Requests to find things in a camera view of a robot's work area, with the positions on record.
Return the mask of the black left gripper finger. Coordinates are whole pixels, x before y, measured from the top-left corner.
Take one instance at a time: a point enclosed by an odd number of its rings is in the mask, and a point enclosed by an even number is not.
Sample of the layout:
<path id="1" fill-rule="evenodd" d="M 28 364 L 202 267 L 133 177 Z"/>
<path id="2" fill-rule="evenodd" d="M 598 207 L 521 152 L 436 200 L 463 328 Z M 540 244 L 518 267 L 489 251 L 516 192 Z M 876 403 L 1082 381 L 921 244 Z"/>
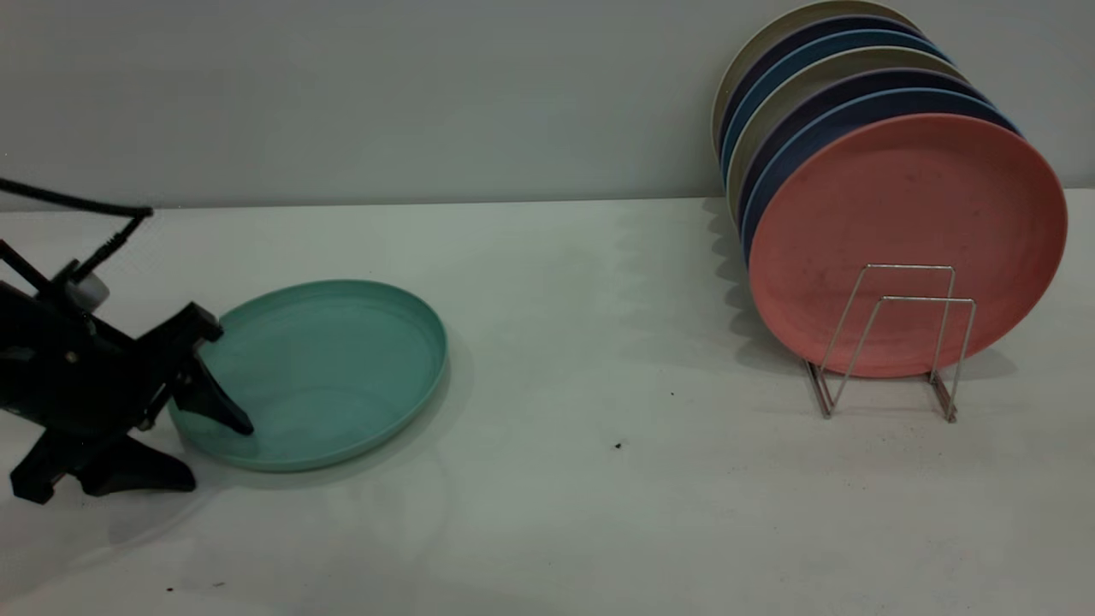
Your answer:
<path id="1" fill-rule="evenodd" d="M 223 333 L 210 312 L 191 303 L 137 340 L 141 386 L 137 429 L 151 429 L 168 400 L 174 400 L 178 410 L 211 418 L 240 435 L 254 432 L 246 412 L 230 399 L 197 352 L 201 344 L 216 342 Z"/>
<path id="2" fill-rule="evenodd" d="M 140 490 L 192 492 L 197 486 L 187 464 L 130 435 L 85 440 L 59 430 L 39 437 L 10 472 L 10 483 L 16 498 L 44 504 L 67 476 L 93 498 Z"/>

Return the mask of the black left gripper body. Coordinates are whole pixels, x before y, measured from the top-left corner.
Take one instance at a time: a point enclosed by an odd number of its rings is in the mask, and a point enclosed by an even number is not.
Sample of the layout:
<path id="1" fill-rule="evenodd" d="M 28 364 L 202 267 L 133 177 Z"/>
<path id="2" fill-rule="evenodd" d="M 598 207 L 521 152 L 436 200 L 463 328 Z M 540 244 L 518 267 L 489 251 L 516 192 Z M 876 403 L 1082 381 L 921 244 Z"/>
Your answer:
<path id="1" fill-rule="evenodd" d="M 3 410 L 79 437 L 145 423 L 172 367 L 87 332 L 44 303 L 3 288 Z"/>

